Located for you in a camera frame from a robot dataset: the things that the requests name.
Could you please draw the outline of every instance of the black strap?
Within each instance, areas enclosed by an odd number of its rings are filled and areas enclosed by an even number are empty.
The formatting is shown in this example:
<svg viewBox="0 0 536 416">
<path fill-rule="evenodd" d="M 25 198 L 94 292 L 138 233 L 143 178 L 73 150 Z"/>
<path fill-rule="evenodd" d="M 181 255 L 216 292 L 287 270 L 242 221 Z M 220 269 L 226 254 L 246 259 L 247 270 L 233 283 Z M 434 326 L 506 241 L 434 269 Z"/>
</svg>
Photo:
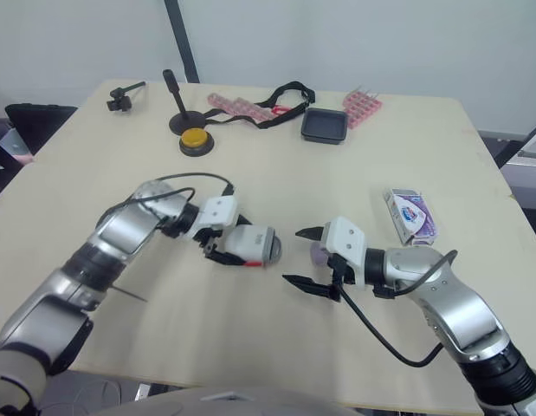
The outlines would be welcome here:
<svg viewBox="0 0 536 416">
<path fill-rule="evenodd" d="M 294 108 L 291 108 L 286 113 L 273 118 L 272 120 L 265 120 L 260 123 L 257 123 L 249 115 L 236 115 L 224 121 L 212 120 L 210 117 L 214 117 L 218 114 L 226 114 L 225 111 L 223 111 L 221 108 L 212 108 L 210 111 L 204 113 L 204 117 L 206 117 L 207 119 L 206 124 L 226 124 L 235 120 L 245 120 L 249 123 L 254 124 L 258 128 L 270 128 L 273 126 L 280 125 L 285 121 L 292 120 L 293 118 L 303 114 L 310 104 L 316 102 L 316 93 L 312 89 L 307 88 L 302 82 L 291 81 L 288 84 L 281 85 L 280 87 L 278 87 L 267 100 L 256 102 L 255 104 L 256 106 L 263 108 L 273 108 L 277 103 L 277 99 L 289 89 L 298 89 L 302 95 L 302 98 L 304 99 L 304 102 Z"/>
</svg>

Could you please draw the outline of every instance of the table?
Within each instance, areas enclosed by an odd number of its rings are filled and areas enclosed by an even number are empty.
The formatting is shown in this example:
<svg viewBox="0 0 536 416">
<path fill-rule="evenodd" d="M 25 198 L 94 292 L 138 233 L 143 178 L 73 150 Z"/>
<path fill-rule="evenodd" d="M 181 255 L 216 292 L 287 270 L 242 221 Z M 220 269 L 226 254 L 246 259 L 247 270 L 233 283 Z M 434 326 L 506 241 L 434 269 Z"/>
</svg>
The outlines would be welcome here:
<svg viewBox="0 0 536 416">
<path fill-rule="evenodd" d="M 268 130 L 211 126 L 214 150 L 183 156 L 168 120 L 175 103 L 163 83 L 132 95 L 129 114 L 110 113 L 104 82 L 0 195 L 0 328 L 6 318 L 92 232 L 100 214 L 138 184 L 173 172 L 216 172 L 236 184 L 241 213 L 275 227 L 283 258 L 268 269 L 223 267 L 195 243 L 155 237 L 93 313 L 94 331 L 73 369 L 180 386 L 263 385 L 375 408 L 478 413 L 456 364 L 440 354 L 415 369 L 395 360 L 345 304 L 308 296 L 281 278 L 328 281 L 295 231 L 338 215 L 369 246 L 399 246 L 382 198 L 388 187 L 423 192 L 441 252 L 458 249 L 454 271 L 481 293 L 536 368 L 536 237 L 462 109 L 449 98 L 382 95 L 384 105 L 340 146 L 305 142 L 301 119 Z M 189 109 L 206 96 L 251 101 L 268 88 L 183 85 Z M 340 109 L 343 93 L 318 92 L 315 107 Z M 283 104 L 299 102 L 296 93 Z M 197 202 L 221 192 L 211 179 L 181 179 Z M 436 344 L 408 299 L 352 291 L 406 356 Z"/>
</svg>

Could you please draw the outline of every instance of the pill blister pack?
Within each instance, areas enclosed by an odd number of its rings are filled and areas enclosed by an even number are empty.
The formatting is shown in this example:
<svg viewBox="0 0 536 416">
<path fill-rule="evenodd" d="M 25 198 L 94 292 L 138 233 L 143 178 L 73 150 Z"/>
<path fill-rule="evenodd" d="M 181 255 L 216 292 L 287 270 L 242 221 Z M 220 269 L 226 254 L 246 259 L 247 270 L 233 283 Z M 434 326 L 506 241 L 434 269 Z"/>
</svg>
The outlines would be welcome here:
<svg viewBox="0 0 536 416">
<path fill-rule="evenodd" d="M 256 106 L 253 102 L 237 98 L 231 101 L 219 94 L 208 95 L 208 102 L 212 107 L 221 108 L 225 113 L 230 115 L 247 115 L 258 121 L 272 120 L 275 114 L 270 110 Z"/>
<path fill-rule="evenodd" d="M 355 89 L 347 94 L 343 100 L 345 113 L 348 115 L 348 128 L 358 126 L 362 121 L 378 111 L 382 102 L 375 94 L 369 94 Z"/>
</svg>

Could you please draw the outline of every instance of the purple object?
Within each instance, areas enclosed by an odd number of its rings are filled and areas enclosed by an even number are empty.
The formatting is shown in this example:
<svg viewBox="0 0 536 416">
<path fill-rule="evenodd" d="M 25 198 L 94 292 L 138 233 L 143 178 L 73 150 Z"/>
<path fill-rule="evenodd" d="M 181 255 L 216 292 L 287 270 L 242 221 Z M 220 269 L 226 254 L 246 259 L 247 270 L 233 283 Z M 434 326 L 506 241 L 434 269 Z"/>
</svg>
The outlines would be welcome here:
<svg viewBox="0 0 536 416">
<path fill-rule="evenodd" d="M 327 264 L 329 256 L 321 249 L 320 243 L 314 241 L 310 246 L 310 258 L 312 258 L 312 263 L 316 266 L 324 266 Z"/>
</svg>

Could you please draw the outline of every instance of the black stand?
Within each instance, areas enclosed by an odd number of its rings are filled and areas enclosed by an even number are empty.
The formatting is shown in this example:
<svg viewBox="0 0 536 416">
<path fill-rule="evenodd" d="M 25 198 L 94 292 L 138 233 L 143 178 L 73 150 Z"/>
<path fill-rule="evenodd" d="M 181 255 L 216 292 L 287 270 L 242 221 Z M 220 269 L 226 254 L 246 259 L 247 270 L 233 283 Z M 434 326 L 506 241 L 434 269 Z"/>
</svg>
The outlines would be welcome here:
<svg viewBox="0 0 536 416">
<path fill-rule="evenodd" d="M 187 111 L 184 107 L 183 100 L 179 94 L 179 85 L 175 79 L 175 75 L 170 69 L 164 70 L 164 80 L 167 88 L 173 94 L 175 102 L 179 107 L 179 114 L 175 114 L 170 120 L 170 130 L 180 136 L 185 130 L 190 128 L 204 128 L 206 126 L 206 118 L 204 114 L 198 111 Z"/>
</svg>

